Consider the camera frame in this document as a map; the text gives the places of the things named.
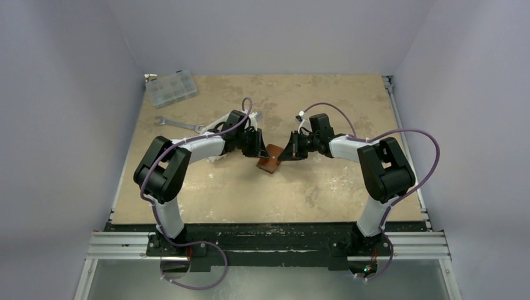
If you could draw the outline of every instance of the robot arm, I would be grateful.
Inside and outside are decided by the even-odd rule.
[[[238,123],[244,115],[243,112],[232,111],[206,126],[207,131],[204,130],[201,135],[227,130]],[[190,142],[185,142],[185,139],[170,141],[162,136],[154,139],[134,172],[134,182],[140,186],[161,153],[173,144],[185,142],[162,160],[163,163],[167,163],[165,169],[156,166],[146,186],[146,196],[152,200],[155,206],[157,223],[164,228],[167,236],[174,239],[184,229],[177,195],[183,186],[188,165],[205,158],[222,156],[236,148],[241,149],[242,153],[248,157],[269,157],[263,144],[261,129],[257,128],[260,118],[261,113],[252,113],[249,116],[250,125],[248,127],[243,124],[222,136],[212,136]]]
[[[357,230],[362,238],[380,234],[386,222],[385,212],[392,208],[391,204],[398,197],[414,186],[416,180],[396,139],[389,137],[366,142],[351,139],[343,134],[335,135],[326,114],[312,116],[309,122],[307,119],[297,119],[300,121],[299,130],[291,133],[289,143],[278,160],[306,159],[309,152],[318,151],[329,158],[342,158],[359,163],[369,197],[357,222]],[[305,135],[300,128],[308,123],[312,131]]]

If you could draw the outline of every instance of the tan work surface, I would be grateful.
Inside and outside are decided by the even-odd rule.
[[[196,133],[172,126],[155,126],[154,117],[188,124],[208,125],[232,109],[241,110],[243,97],[262,111],[259,127],[265,145],[282,148],[298,125],[295,116],[316,102],[341,108],[352,120],[359,137],[373,138],[396,129],[396,120],[379,75],[230,75],[194,76],[199,94],[161,109],[144,99],[132,138],[112,222],[154,223],[148,203],[139,196],[133,173],[151,141],[159,135],[180,139]],[[335,133],[351,133],[333,108],[317,106],[308,112],[326,113]],[[359,164],[330,159],[316,152],[303,161],[282,162],[274,174],[256,167],[258,158],[240,150],[211,163],[190,165],[178,195],[185,223],[276,223],[356,221],[368,193]],[[422,220],[416,194],[398,204],[393,221]]]

